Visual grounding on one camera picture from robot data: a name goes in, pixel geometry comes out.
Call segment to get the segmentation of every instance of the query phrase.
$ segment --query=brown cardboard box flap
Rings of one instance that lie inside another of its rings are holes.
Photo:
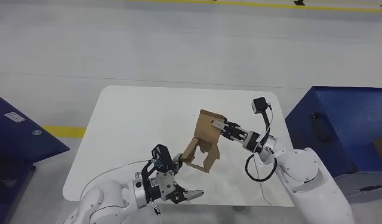
[[[217,143],[219,141],[221,130],[211,125],[213,119],[217,119],[221,122],[227,121],[224,116],[217,113],[212,113],[205,110],[200,111],[199,118],[196,123],[194,138],[191,140],[182,155],[182,160],[185,164],[205,173],[208,173],[215,160],[220,158]],[[204,159],[203,167],[192,163],[198,146],[202,153],[208,153],[207,157]]]
[[[196,169],[203,171],[205,173],[208,173],[210,171],[212,165],[214,165],[215,160],[220,158],[220,152],[219,152],[217,145],[214,145],[214,146],[212,146],[212,148],[205,151],[205,152],[208,152],[208,155],[203,161],[203,167],[196,165],[196,164],[193,164],[192,161],[195,158],[195,152],[198,149],[198,146],[200,147],[200,149],[202,151],[203,146],[200,145],[199,141],[202,141],[202,140],[199,140],[197,138],[193,138],[191,140],[190,144],[188,145],[186,150],[183,152],[182,160],[186,165],[191,166],[193,168],[196,168]]]
[[[194,137],[212,143],[217,144],[221,130],[211,125],[212,120],[217,119],[221,122],[226,122],[226,117],[210,111],[201,110],[196,123]]]

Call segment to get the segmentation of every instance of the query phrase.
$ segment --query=label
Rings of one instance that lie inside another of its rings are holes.
[[[155,187],[158,185],[158,180],[156,177],[153,177],[152,179],[150,179],[150,184],[151,184],[151,187]]]
[[[9,119],[13,120],[16,123],[20,123],[26,120],[15,112],[6,113],[4,116],[8,117]]]

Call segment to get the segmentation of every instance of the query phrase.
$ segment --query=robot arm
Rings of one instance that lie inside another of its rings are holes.
[[[269,135],[270,124],[266,109],[271,108],[265,98],[255,99],[252,108],[263,115],[266,133],[260,135],[246,131],[239,125],[213,120],[212,125],[221,130],[221,135],[235,140],[251,153],[259,155],[265,164],[274,168],[265,179],[253,178],[247,168],[251,155],[246,162],[246,172],[252,180],[263,182],[276,173],[293,204],[309,224],[355,224],[352,209],[340,188],[326,169],[318,155],[310,148],[279,149],[276,138]]]
[[[147,206],[156,199],[171,200],[178,204],[190,201],[204,194],[202,190],[189,191],[182,188],[174,176],[182,166],[181,154],[171,159],[164,145],[157,145],[152,151],[153,158],[143,167],[135,179],[127,183],[114,180],[95,185],[78,204],[78,208],[64,224],[113,224],[122,223],[130,214]],[[128,192],[127,199],[122,190]]]

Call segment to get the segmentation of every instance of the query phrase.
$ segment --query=white tabletop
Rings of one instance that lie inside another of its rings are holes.
[[[128,163],[151,159],[158,144],[168,147],[171,156],[183,152],[193,137],[199,111],[220,113],[244,129],[262,133],[261,115],[254,115],[253,99],[264,96],[274,111],[271,134],[278,145],[291,147],[279,101],[273,93],[238,90],[199,90],[153,87],[106,87],[98,99],[85,136],[63,188],[69,201],[77,201],[83,187],[96,175]],[[187,189],[205,194],[183,204],[267,205],[259,183],[249,179],[244,165],[250,153],[240,143],[220,137],[217,160],[209,174],[184,165],[175,179]],[[133,164],[99,177],[126,181],[134,178],[144,164]],[[272,165],[259,168],[260,176],[269,174]],[[254,166],[249,171],[256,176]],[[293,206],[280,181],[274,175],[263,185],[272,205]]]

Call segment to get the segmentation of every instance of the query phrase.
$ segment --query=yellow floor line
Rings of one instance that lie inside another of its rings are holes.
[[[86,128],[85,127],[68,127],[68,126],[53,126],[43,125],[42,128],[47,130],[53,136],[67,137],[67,138],[83,138]]]
[[[261,4],[257,2],[239,2],[239,1],[209,1],[209,0],[131,0],[131,1],[176,2],[176,3],[191,3],[191,4],[236,5],[236,6],[247,6],[247,7],[291,8],[291,9],[302,9],[302,10],[354,11],[354,12],[367,12],[367,13],[382,13],[382,8],[296,6],[296,5],[287,5],[287,4]]]

